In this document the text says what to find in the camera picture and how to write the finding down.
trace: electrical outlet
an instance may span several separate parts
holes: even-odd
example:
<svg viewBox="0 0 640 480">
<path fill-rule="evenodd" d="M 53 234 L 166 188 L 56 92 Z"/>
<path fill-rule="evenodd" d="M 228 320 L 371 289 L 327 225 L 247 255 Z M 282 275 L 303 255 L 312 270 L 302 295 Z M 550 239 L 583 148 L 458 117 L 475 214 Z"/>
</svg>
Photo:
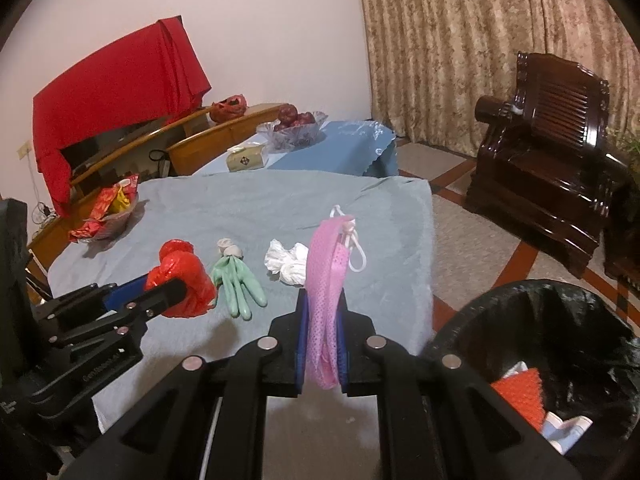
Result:
<svg viewBox="0 0 640 480">
<path fill-rule="evenodd" d="M 23 160 L 27 153 L 29 153 L 33 148 L 31 147 L 31 141 L 27 140 L 20 148 L 18 148 L 18 158 Z"/>
</svg>

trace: blue tablecloth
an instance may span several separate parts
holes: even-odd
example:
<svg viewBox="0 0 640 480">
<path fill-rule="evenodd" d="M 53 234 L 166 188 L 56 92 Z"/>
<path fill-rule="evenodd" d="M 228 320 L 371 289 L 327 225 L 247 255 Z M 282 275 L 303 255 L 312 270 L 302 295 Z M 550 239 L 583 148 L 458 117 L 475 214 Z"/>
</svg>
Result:
<svg viewBox="0 0 640 480">
<path fill-rule="evenodd" d="M 376 121 L 331 121 L 324 139 L 287 153 L 270 165 L 274 170 L 319 170 L 361 176 L 398 174 L 396 135 Z"/>
</svg>

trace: bowl of snacks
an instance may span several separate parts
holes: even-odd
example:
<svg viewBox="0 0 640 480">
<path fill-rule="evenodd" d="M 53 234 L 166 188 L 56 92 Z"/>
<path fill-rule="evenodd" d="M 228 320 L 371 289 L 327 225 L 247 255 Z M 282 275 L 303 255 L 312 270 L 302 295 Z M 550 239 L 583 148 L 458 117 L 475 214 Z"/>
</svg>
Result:
<svg viewBox="0 0 640 480">
<path fill-rule="evenodd" d="M 69 231 L 69 241 L 91 243 L 115 240 L 122 234 L 138 203 L 138 175 L 103 188 L 82 227 Z"/>
</svg>

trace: tiled floor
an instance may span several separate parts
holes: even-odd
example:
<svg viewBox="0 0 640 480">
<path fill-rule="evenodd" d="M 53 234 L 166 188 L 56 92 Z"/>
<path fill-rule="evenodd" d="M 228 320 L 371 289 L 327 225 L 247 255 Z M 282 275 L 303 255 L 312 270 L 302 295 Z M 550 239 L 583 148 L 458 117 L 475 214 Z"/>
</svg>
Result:
<svg viewBox="0 0 640 480">
<path fill-rule="evenodd" d="M 605 275 L 602 245 L 579 280 L 548 254 L 462 207 L 474 159 L 404 139 L 396 144 L 400 174 L 427 179 L 434 194 L 434 329 L 494 286 L 546 278 L 595 292 L 640 335 L 640 300 Z"/>
</svg>

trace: beige curtain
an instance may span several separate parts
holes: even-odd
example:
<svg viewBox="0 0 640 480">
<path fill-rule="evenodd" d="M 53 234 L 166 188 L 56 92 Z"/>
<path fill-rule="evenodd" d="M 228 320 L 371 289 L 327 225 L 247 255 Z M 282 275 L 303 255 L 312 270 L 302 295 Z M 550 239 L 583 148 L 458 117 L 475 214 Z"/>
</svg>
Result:
<svg viewBox="0 0 640 480">
<path fill-rule="evenodd" d="M 362 0 L 372 116 L 475 155 L 483 94 L 512 97 L 516 53 L 548 52 L 609 80 L 609 125 L 640 126 L 640 54 L 606 0 Z"/>
</svg>

